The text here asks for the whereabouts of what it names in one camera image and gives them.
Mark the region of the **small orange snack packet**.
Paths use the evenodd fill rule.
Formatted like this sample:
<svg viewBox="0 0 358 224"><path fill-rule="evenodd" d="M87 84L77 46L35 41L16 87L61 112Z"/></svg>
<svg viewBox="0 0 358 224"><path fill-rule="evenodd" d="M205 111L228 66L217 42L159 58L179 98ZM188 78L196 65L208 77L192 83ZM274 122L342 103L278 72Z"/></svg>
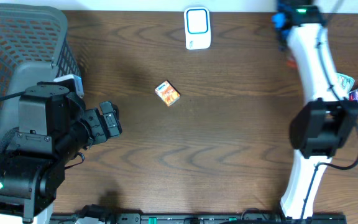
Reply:
<svg viewBox="0 0 358 224"><path fill-rule="evenodd" d="M167 106L171 106L180 99L180 93L170 84L168 80L159 84L159 86L155 88L155 93Z"/></svg>

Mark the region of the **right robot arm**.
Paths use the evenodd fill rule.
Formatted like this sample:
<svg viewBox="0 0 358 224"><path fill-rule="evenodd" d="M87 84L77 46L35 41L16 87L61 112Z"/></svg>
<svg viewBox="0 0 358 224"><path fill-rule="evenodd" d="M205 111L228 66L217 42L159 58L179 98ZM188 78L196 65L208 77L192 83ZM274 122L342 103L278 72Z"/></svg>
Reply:
<svg viewBox="0 0 358 224"><path fill-rule="evenodd" d="M280 199L281 221L313 223L313 204L327 167L350 170L332 163L350 133L358 135L358 102L342 89L328 41L327 25L313 1L277 1L272 21L280 45L294 58L303 88L304 107L292 119L289 139L293 165Z"/></svg>

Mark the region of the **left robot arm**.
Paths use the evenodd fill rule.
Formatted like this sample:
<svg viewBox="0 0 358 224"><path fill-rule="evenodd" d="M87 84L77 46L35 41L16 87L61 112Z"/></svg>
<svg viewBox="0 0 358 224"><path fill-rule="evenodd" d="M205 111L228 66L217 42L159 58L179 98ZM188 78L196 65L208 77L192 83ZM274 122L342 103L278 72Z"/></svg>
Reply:
<svg viewBox="0 0 358 224"><path fill-rule="evenodd" d="M56 199L67 163L80 149L119 136L119 110L99 108L57 84L29 87L19 99L19 128L0 153L0 214L32 223Z"/></svg>

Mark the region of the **light green wipes packet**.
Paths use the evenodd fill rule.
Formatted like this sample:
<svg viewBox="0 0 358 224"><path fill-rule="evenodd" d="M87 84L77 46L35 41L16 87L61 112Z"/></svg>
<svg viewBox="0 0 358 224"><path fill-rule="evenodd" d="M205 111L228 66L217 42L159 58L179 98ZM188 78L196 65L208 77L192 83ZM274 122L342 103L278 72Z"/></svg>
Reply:
<svg viewBox="0 0 358 224"><path fill-rule="evenodd" d="M338 82L341 84L341 88L347 93L350 93L352 87L355 84L355 80L352 77L342 73L337 73L337 78L338 78Z"/></svg>

